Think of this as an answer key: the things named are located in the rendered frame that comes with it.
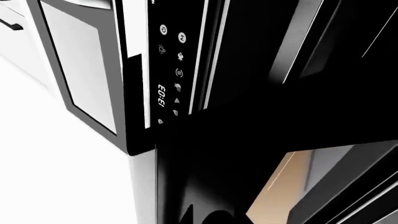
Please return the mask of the black oven control panel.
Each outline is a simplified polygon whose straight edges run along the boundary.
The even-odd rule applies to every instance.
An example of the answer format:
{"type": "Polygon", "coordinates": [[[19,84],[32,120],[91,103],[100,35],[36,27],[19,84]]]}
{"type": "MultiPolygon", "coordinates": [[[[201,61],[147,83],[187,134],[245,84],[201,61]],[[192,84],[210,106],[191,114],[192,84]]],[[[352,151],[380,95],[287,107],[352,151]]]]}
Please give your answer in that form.
{"type": "Polygon", "coordinates": [[[148,0],[150,125],[203,108],[229,0],[148,0]]]}

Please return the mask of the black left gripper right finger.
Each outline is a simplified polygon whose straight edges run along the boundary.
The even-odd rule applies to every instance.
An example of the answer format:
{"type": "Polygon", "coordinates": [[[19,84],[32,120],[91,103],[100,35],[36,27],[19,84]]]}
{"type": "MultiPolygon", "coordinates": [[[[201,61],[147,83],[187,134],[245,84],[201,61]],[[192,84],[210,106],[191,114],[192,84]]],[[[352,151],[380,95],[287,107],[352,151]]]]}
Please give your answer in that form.
{"type": "Polygon", "coordinates": [[[206,216],[201,224],[251,224],[251,220],[246,215],[232,215],[226,210],[216,210],[206,216]]]}

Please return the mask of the black framed white cabinet panel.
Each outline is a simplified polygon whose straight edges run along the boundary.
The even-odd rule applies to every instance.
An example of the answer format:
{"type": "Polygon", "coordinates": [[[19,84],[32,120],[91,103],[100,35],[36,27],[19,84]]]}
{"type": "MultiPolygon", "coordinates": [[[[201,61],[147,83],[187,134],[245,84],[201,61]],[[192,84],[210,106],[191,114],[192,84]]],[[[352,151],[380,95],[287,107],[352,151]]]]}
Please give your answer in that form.
{"type": "Polygon", "coordinates": [[[22,0],[66,109],[130,156],[151,151],[146,0],[22,0]]]}

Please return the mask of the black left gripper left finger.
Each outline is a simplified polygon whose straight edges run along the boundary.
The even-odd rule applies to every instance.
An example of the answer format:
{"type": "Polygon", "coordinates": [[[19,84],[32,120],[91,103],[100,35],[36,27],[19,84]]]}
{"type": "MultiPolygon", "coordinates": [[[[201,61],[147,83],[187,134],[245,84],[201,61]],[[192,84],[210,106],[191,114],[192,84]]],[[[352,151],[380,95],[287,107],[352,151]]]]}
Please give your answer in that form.
{"type": "Polygon", "coordinates": [[[178,224],[200,224],[198,205],[189,205],[178,224]]]}

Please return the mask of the black microwave oven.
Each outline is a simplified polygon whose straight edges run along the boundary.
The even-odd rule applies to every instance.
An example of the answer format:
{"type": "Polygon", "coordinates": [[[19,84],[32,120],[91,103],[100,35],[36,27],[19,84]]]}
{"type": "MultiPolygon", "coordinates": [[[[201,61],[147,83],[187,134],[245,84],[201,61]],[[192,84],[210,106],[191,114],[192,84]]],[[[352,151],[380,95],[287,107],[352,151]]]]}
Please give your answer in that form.
{"type": "MultiPolygon", "coordinates": [[[[398,141],[398,0],[229,0],[203,108],[155,128],[155,224],[287,224],[353,146],[398,141]]],[[[398,180],[349,216],[398,224],[398,180]]]]}

